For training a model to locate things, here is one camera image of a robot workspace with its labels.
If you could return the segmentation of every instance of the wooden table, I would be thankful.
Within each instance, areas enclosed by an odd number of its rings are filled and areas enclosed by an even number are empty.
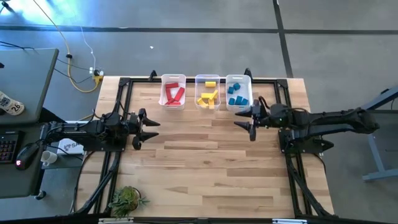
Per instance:
[[[112,110],[119,78],[104,78],[97,114]],[[309,110],[304,80],[288,79],[288,84],[292,106]],[[272,85],[255,84],[252,89],[253,97],[261,95],[269,105],[275,103]],[[187,83],[183,111],[165,111],[160,107],[160,83],[135,83],[132,90],[129,111],[145,108],[148,118],[161,126],[144,128],[160,134],[145,142],[140,151],[132,148],[130,136],[122,153],[116,187],[131,185],[150,200],[146,207],[130,216],[294,217],[285,158],[279,152],[276,129],[258,129],[257,141],[250,142],[248,133],[233,124],[245,118],[226,110],[225,97],[221,98],[219,111],[202,113],[195,108],[194,83]],[[224,84],[221,96],[225,96]],[[78,208],[98,185],[103,157],[103,152],[94,153],[83,169]],[[322,163],[314,155],[303,154],[303,164],[308,187],[324,208],[333,213]],[[108,187],[104,190],[101,211],[107,197]],[[304,211],[302,196],[299,200]]]

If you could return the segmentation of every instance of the keyboard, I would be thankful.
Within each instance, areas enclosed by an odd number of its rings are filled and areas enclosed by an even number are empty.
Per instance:
[[[12,164],[21,145],[21,131],[0,133],[0,164]]]

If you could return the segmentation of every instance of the computer mouse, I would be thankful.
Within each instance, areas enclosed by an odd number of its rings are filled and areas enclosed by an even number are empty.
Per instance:
[[[40,146],[37,143],[26,144],[18,153],[17,159],[15,161],[15,167],[18,170],[28,169],[37,151],[39,150],[39,147]]]

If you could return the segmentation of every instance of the yellow cable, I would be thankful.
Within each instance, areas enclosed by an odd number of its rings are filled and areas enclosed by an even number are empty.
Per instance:
[[[47,15],[47,13],[45,13],[45,11],[39,6],[39,4],[37,4],[36,0],[33,0],[33,2],[36,3],[36,5],[40,8],[40,10],[45,14],[45,16],[47,16],[47,18],[51,21],[51,23],[55,26],[55,28],[57,28],[58,32],[61,34],[63,41],[65,43],[65,45],[67,46],[67,51],[68,51],[68,55],[70,55],[70,51],[69,51],[69,45],[67,42],[67,39],[63,36],[62,32],[60,31],[60,29],[58,28],[58,26],[54,23],[54,21]],[[79,87],[76,86],[76,83],[72,80],[72,76],[70,75],[70,58],[68,58],[68,77],[70,82],[72,83],[73,87],[75,87],[77,90],[79,90],[82,93],[91,93],[92,91],[96,90],[98,85],[100,84],[100,81],[102,79],[99,78],[95,78],[95,87],[92,90],[81,90]]]
[[[83,121],[83,120],[85,120],[85,119],[91,118],[92,116],[93,116],[93,115],[90,114],[90,115],[85,116],[84,118],[80,118],[80,119],[77,120],[77,121]]]

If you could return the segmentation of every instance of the yellow block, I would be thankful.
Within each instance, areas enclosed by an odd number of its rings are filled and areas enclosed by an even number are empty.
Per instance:
[[[201,94],[201,97],[203,98],[203,99],[209,99],[209,98],[211,98],[213,96],[213,94],[212,93],[202,93]]]
[[[201,105],[201,106],[203,106],[203,107],[207,107],[207,106],[208,106],[208,104],[205,103],[205,102],[203,101],[202,98],[199,98],[199,99],[197,100],[197,102],[198,102],[199,105]]]
[[[214,93],[211,95],[211,97],[209,97],[209,100],[217,99],[217,93],[218,93],[218,90],[215,90]]]
[[[214,100],[209,99],[209,108],[214,109]]]
[[[205,82],[206,87],[216,87],[216,82]]]

